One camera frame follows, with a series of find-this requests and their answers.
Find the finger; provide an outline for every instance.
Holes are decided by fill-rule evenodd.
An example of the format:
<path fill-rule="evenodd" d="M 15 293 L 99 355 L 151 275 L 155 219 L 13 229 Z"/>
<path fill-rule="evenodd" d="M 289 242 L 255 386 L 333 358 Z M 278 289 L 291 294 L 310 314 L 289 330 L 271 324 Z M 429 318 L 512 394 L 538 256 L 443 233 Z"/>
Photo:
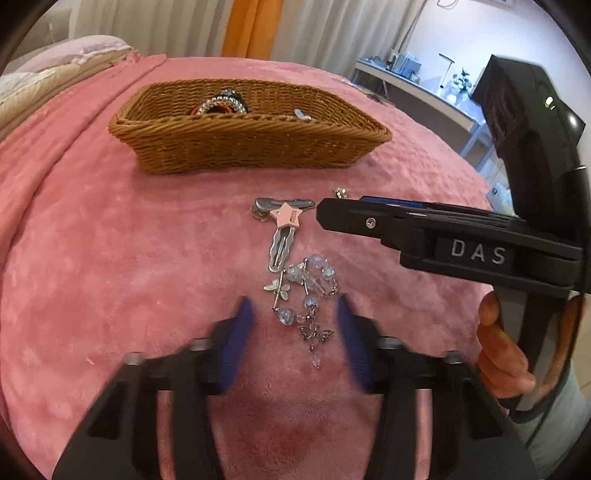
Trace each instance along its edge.
<path fill-rule="evenodd" d="M 485 386 L 487 392 L 491 396 L 493 396 L 495 398 L 513 398 L 513 397 L 517 396 L 517 395 L 515 395 L 515 393 L 510 392 L 509 390 L 506 390 L 502 387 L 498 387 L 497 385 L 494 385 L 484 373 L 479 372 L 478 376 L 480 377 L 480 381 Z"/>
<path fill-rule="evenodd" d="M 480 303 L 480 308 L 478 308 L 480 323 L 485 326 L 493 325 L 499 321 L 500 315 L 501 305 L 499 304 L 499 300 L 496 298 L 495 292 L 490 291 L 484 296 Z"/>
<path fill-rule="evenodd" d="M 500 325 L 479 325 L 476 336 L 482 345 L 482 351 L 497 368 L 513 377 L 527 372 L 527 357 Z"/>
<path fill-rule="evenodd" d="M 530 393 L 535 388 L 535 377 L 532 374 L 526 372 L 513 377 L 496 367 L 484 353 L 481 353 L 478 358 L 478 367 L 494 386 L 513 393 L 513 397 Z"/>

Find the pink star hair clip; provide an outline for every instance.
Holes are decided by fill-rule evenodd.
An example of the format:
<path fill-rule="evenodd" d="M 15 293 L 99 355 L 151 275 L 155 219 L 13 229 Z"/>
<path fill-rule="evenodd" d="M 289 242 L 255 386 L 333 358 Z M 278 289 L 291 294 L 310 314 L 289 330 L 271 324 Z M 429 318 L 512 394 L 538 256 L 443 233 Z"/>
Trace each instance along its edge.
<path fill-rule="evenodd" d="M 277 210 L 270 212 L 271 217 L 277 221 L 277 230 L 273 235 L 271 259 L 269 260 L 269 270 L 273 273 L 283 271 L 283 265 L 290 255 L 295 232 L 300 227 L 301 213 L 302 210 L 293 208 L 287 202 L 283 203 Z"/>

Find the human hand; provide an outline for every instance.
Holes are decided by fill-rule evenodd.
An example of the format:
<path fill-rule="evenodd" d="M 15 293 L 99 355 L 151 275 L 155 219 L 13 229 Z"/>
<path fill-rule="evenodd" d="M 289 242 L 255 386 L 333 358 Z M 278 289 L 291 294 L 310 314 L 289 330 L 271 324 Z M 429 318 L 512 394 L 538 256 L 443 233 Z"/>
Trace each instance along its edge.
<path fill-rule="evenodd" d="M 568 360 L 579 301 L 579 296 L 574 297 L 564 308 L 556 353 L 536 401 L 542 399 L 556 386 L 564 364 Z M 482 345 L 482 352 L 478 358 L 479 375 L 492 396 L 512 398 L 532 392 L 535 388 L 535 377 L 528 372 L 525 354 L 502 330 L 499 323 L 500 314 L 499 301 L 491 291 L 482 299 L 479 309 L 480 325 L 476 332 Z"/>

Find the butterfly charm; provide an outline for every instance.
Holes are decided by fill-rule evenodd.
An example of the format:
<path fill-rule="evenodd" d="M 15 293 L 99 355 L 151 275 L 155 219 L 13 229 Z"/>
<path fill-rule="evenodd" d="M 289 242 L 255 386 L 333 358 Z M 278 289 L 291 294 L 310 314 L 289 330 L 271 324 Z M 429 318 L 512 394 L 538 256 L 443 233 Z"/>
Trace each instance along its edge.
<path fill-rule="evenodd" d="M 282 285 L 281 288 L 279 287 L 280 281 L 278 278 L 273 280 L 270 285 L 263 287 L 266 291 L 271 291 L 275 295 L 279 295 L 283 300 L 287 301 L 287 292 L 289 292 L 291 286 L 288 284 Z"/>
<path fill-rule="evenodd" d="M 320 340 L 322 343 L 327 341 L 331 335 L 334 333 L 332 330 L 322 330 L 321 332 L 318 331 L 318 324 L 316 323 L 315 326 L 298 327 L 300 330 L 300 335 L 302 340 L 309 342 L 314 341 L 315 339 Z"/>

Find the pink blanket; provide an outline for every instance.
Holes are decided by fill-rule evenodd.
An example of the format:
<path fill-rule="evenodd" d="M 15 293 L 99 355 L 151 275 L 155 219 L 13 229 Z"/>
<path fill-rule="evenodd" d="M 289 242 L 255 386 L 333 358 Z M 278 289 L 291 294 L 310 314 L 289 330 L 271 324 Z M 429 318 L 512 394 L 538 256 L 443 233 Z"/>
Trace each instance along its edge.
<path fill-rule="evenodd" d="M 108 134 L 108 120 L 143 85 L 196 77 L 315 85 L 370 112 L 394 139 L 347 170 L 142 172 L 133 151 Z M 0 373 L 12 428 L 41 472 L 51 475 L 123 354 L 171 353 L 246 295 L 256 322 L 238 382 L 210 401 L 227 478 L 360 479 L 379 399 L 357 392 L 338 332 L 315 371 L 295 328 L 277 323 L 262 289 L 274 278 L 274 228 L 249 212 L 256 197 L 320 201 L 335 187 L 353 197 L 486 207 L 483 180 L 432 132 L 337 76 L 295 64 L 164 56 L 120 64 L 58 95 L 6 139 Z M 420 352 L 476 358 L 484 286 L 406 270 L 378 241 L 325 232 L 313 212 L 301 224 L 291 259 L 329 257 L 343 291 L 384 333 Z M 334 302 L 322 305 L 323 327 L 336 329 Z M 421 425 L 418 478 L 428 468 Z"/>

